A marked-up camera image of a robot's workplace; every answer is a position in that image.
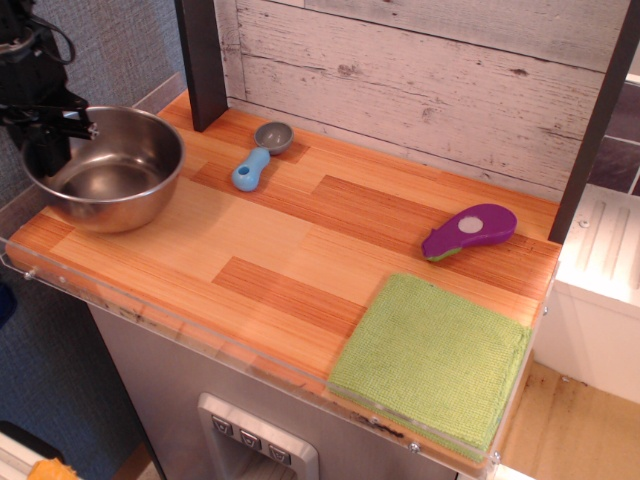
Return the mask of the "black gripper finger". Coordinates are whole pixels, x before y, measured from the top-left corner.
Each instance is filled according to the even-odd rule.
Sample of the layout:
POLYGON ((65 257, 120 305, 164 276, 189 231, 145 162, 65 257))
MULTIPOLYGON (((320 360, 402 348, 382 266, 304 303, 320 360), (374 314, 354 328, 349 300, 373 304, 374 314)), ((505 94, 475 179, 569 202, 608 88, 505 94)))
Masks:
POLYGON ((25 131, 22 158, 32 176, 54 176, 70 159, 69 139, 53 127, 32 125, 25 131))

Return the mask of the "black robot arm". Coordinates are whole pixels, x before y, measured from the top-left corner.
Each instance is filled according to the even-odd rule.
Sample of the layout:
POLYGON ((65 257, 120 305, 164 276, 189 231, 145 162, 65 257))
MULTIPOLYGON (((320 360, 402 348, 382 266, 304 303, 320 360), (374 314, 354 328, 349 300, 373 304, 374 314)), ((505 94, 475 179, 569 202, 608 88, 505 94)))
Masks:
POLYGON ((76 48, 58 26, 33 13, 33 1, 1 3, 1 126, 28 171, 52 177, 71 160, 71 140, 92 140, 89 102, 68 89, 76 48))

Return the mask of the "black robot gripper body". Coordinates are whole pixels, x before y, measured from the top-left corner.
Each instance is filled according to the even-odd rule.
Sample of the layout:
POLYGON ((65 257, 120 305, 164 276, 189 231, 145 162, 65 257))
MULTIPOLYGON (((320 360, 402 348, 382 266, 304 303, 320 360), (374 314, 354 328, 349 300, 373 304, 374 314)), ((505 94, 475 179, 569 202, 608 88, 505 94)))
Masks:
POLYGON ((88 102, 67 89, 64 66, 40 53, 1 56, 1 125, 23 134, 52 133, 92 140, 97 126, 88 102))

